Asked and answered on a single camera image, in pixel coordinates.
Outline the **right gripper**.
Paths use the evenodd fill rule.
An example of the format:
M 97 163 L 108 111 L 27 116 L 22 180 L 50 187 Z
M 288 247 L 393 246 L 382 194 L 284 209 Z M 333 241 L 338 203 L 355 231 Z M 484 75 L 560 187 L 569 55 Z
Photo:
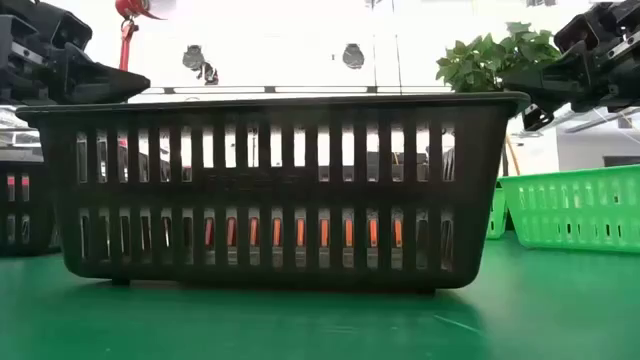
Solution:
M 640 0 L 596 2 L 554 36 L 562 53 L 556 60 L 508 70 L 505 90 L 529 95 L 525 131 L 554 120 L 566 103 L 574 111 L 640 107 Z

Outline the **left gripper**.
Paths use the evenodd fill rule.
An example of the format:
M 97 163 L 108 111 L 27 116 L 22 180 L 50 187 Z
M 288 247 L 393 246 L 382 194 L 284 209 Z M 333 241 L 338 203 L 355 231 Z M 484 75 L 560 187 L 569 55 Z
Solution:
M 66 9 L 0 0 L 0 104 L 49 97 L 57 104 L 121 103 L 150 87 L 143 75 L 93 61 L 83 51 L 92 36 Z

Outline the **green slotted basket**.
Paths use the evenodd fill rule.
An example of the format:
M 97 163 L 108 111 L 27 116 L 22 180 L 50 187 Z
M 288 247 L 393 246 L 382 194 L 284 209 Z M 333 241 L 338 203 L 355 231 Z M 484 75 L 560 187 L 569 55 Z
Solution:
M 508 208 L 504 189 L 500 182 L 496 183 L 493 200 L 490 207 L 489 222 L 486 238 L 488 240 L 500 239 L 506 229 Z
M 640 254 L 640 165 L 504 177 L 528 248 Z

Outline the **grey ceiling pipe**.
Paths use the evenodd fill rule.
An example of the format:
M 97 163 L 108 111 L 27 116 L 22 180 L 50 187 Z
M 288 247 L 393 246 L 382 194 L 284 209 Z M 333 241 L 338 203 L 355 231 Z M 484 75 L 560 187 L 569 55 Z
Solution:
M 620 113 L 608 113 L 602 109 L 587 114 L 575 114 L 561 132 L 577 134 L 585 131 L 640 130 L 640 108 L 631 108 Z

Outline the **red desk lamp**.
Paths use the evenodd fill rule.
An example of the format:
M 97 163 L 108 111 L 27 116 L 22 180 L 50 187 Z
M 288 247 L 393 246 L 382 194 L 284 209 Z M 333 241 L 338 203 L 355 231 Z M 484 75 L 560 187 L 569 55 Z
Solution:
M 165 20 L 166 12 L 171 11 L 174 5 L 174 0 L 115 0 L 115 9 L 123 18 L 121 23 L 120 70 L 128 70 L 130 44 L 134 33 L 139 30 L 135 19 L 142 16 L 155 20 Z

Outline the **yellow wooden stick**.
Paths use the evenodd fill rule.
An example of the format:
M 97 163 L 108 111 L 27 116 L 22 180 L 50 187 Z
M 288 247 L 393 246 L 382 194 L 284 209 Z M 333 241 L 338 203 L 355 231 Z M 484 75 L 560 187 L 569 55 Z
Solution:
M 515 169 L 516 175 L 520 176 L 521 175 L 521 170 L 520 170 L 519 161 L 518 161 L 518 158 L 516 156 L 516 152 L 514 150 L 514 147 L 512 145 L 510 136 L 508 134 L 505 136 L 505 144 L 506 144 L 506 147 L 507 147 L 507 149 L 509 151 L 509 154 L 511 155 L 511 159 L 512 159 L 512 162 L 513 162 L 513 167 Z

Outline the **green leafy plant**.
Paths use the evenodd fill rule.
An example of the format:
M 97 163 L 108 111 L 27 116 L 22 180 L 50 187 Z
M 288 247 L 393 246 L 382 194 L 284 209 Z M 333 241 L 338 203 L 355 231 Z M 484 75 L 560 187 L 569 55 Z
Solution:
M 495 92 L 504 90 L 504 77 L 537 65 L 547 65 L 561 56 L 549 30 L 531 30 L 530 23 L 507 22 L 508 35 L 496 41 L 491 33 L 470 43 L 460 40 L 436 63 L 436 80 L 453 92 Z

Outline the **dark round ceiling fixture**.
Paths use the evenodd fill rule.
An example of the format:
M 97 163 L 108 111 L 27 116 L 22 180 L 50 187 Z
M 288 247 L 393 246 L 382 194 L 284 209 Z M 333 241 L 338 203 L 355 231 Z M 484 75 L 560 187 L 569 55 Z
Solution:
M 202 53 L 202 47 L 200 45 L 188 45 L 186 51 L 183 53 L 183 65 L 192 71 L 198 71 L 204 62 L 205 58 Z
M 352 70 L 359 70 L 365 63 L 365 57 L 357 43 L 348 43 L 342 55 L 343 63 Z

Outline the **small dark ceiling fixture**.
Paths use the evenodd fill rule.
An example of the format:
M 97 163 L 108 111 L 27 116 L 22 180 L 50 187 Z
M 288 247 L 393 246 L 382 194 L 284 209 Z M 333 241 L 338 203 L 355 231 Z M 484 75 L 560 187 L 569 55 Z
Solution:
M 196 79 L 203 81 L 207 86 L 217 85 L 219 83 L 217 70 L 209 62 L 206 61 L 201 64 Z

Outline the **large black slotted basket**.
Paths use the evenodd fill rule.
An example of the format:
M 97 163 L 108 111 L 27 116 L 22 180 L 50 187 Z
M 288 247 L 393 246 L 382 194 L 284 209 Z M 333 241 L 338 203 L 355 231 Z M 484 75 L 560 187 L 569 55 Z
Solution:
M 479 272 L 522 92 L 22 107 L 80 277 L 242 288 L 456 289 Z M 205 218 L 215 221 L 212 249 Z M 238 223 L 236 247 L 225 222 Z M 260 245 L 249 246 L 249 219 Z M 268 240 L 281 218 L 282 247 Z M 307 245 L 295 244 L 295 220 Z M 318 221 L 330 221 L 329 248 Z M 355 247 L 340 239 L 354 221 Z M 392 221 L 403 246 L 392 246 Z M 369 220 L 380 242 L 366 244 Z

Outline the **orange slotted basket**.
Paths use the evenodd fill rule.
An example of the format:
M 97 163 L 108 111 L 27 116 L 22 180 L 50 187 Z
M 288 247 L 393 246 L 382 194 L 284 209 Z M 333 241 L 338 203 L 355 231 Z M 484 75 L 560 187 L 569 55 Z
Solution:
M 215 221 L 212 217 L 205 218 L 205 246 L 212 249 L 215 241 Z M 225 241 L 228 247 L 236 247 L 238 240 L 238 223 L 235 217 L 230 217 L 225 222 Z M 321 248 L 329 248 L 331 241 L 330 221 L 321 218 L 318 221 L 319 231 L 318 240 Z M 302 218 L 295 220 L 295 244 L 297 247 L 304 248 L 308 241 L 308 230 L 306 221 Z M 271 231 L 268 240 L 273 247 L 282 247 L 284 239 L 284 226 L 281 218 L 275 218 L 271 222 Z M 355 226 L 354 221 L 346 219 L 343 223 L 343 232 L 340 237 L 345 248 L 355 247 Z M 403 246 L 403 223 L 401 220 L 392 221 L 392 246 L 401 248 Z M 369 248 L 377 248 L 379 246 L 379 225 L 377 220 L 369 220 L 366 233 L 366 244 Z M 257 248 L 260 245 L 260 220 L 257 217 L 249 219 L 249 246 Z

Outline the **horizontal ceiling rail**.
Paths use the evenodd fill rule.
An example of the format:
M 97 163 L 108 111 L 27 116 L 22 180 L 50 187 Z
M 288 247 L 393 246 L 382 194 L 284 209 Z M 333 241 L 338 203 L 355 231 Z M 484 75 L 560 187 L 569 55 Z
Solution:
M 449 93 L 447 86 L 190 86 L 152 87 L 143 95 L 209 94 L 429 94 Z

